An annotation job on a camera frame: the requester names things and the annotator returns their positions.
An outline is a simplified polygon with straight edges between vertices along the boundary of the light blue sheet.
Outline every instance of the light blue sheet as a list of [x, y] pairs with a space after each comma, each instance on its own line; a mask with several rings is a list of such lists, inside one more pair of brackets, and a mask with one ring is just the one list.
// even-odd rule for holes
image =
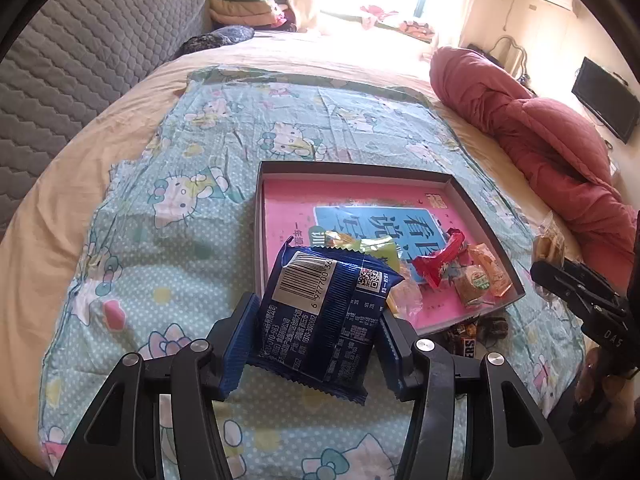
[[[559, 303], [533, 291], [532, 233], [457, 137], [409, 89], [219, 66], [187, 91], [136, 161], [115, 167], [96, 210], [44, 359], [40, 439], [55, 469], [105, 377], [126, 352], [173, 354], [205, 336], [253, 290], [254, 193], [261, 160], [324, 160], [455, 174], [526, 289], [495, 344], [548, 413], [584, 347]], [[365, 406], [245, 367], [216, 415], [233, 476], [385, 480], [399, 462], [412, 404], [397, 402], [375, 355]], [[177, 478], [170, 404], [161, 399], [165, 475]], [[464, 400], [451, 476], [462, 468]]]

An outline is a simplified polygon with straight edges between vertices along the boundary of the barcode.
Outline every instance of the barcode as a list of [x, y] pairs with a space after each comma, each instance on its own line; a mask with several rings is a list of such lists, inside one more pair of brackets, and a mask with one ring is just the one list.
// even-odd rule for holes
[[360, 269], [358, 277], [358, 288], [370, 290], [371, 292], [380, 292], [380, 283], [382, 282], [382, 272], [379, 270]]
[[282, 267], [271, 298], [317, 315], [334, 269], [335, 260], [297, 252]]

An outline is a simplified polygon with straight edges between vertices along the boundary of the television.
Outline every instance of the television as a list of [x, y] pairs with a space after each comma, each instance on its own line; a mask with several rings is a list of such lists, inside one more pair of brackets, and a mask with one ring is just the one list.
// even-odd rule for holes
[[640, 102], [615, 76], [585, 57], [571, 92], [625, 144], [640, 118]]

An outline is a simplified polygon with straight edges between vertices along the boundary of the dark patterned pillow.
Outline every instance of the dark patterned pillow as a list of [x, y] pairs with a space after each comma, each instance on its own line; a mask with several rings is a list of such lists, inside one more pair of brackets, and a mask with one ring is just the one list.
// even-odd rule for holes
[[253, 36], [254, 30], [251, 27], [245, 25], [228, 25], [209, 32], [208, 34], [189, 38], [180, 47], [175, 57], [192, 54], [193, 52], [199, 52], [209, 48], [241, 43], [241, 41], [250, 40]]

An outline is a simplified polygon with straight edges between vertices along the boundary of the pink cloth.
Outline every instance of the pink cloth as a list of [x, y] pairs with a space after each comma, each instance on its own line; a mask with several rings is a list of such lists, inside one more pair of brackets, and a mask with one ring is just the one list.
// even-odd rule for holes
[[471, 50], [438, 49], [430, 75], [440, 100], [494, 137], [533, 191], [564, 219], [585, 263], [626, 290], [637, 213], [612, 186], [607, 149], [595, 127], [558, 101], [532, 98]]
[[271, 24], [271, 28], [276, 28], [276, 27], [281, 27], [282, 25], [284, 25], [285, 23], [287, 23], [287, 18], [284, 15], [284, 12], [281, 12], [276, 21], [274, 23]]
[[377, 5], [369, 5], [366, 7], [360, 6], [360, 10], [366, 13], [362, 16], [362, 28], [364, 30], [369, 30], [376, 25], [376, 22], [383, 22], [385, 18], [398, 13], [397, 10], [385, 12], [382, 7], [379, 7]]

